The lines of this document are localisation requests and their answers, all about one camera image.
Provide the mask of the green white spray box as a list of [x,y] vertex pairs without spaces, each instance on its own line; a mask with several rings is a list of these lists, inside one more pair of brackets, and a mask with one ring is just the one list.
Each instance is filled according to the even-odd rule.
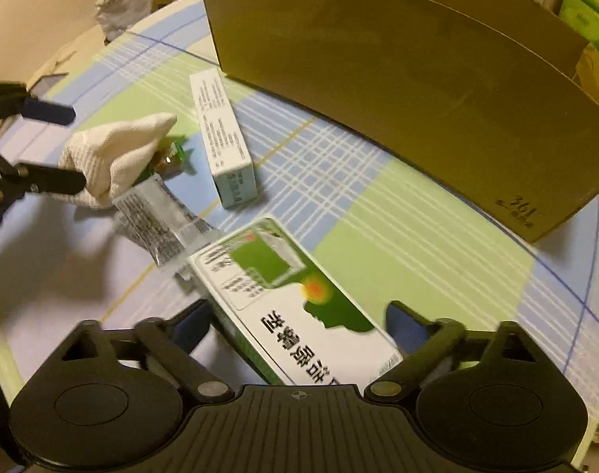
[[188,262],[223,330],[269,383],[364,389],[403,360],[387,332],[271,216]]

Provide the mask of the silver plastic bag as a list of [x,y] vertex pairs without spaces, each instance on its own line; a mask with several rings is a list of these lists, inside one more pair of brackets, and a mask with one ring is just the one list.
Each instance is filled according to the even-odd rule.
[[106,44],[152,12],[153,0],[95,0],[95,19]]

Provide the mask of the brown cardboard box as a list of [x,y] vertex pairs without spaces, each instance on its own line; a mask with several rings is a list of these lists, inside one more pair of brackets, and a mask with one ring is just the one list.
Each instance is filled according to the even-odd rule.
[[599,53],[534,0],[205,0],[231,78],[535,242],[599,194]]

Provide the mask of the white knitted cloth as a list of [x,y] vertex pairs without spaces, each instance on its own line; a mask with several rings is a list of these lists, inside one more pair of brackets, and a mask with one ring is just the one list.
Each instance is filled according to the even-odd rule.
[[112,207],[133,187],[178,118],[167,112],[77,131],[64,144],[59,167],[82,172],[86,187],[59,200],[92,209]]

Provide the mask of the clear bag of hairpins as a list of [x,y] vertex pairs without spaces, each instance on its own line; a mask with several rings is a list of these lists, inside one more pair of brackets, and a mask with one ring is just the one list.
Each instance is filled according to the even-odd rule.
[[220,238],[221,233],[191,212],[153,174],[115,200],[116,230],[145,249],[164,271],[184,283],[194,281],[188,259]]

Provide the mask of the white green medicine box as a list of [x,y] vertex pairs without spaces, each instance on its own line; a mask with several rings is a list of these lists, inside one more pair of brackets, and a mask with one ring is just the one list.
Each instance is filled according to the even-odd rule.
[[258,195],[253,160],[223,85],[213,67],[190,75],[190,90],[213,183],[223,208]]

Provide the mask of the green wrapped candy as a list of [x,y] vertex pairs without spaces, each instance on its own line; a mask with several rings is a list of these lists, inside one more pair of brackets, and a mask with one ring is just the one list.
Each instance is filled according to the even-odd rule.
[[134,184],[137,185],[154,175],[161,179],[170,179],[186,172],[190,168],[190,151],[184,149],[185,142],[185,137],[170,139],[153,154]]

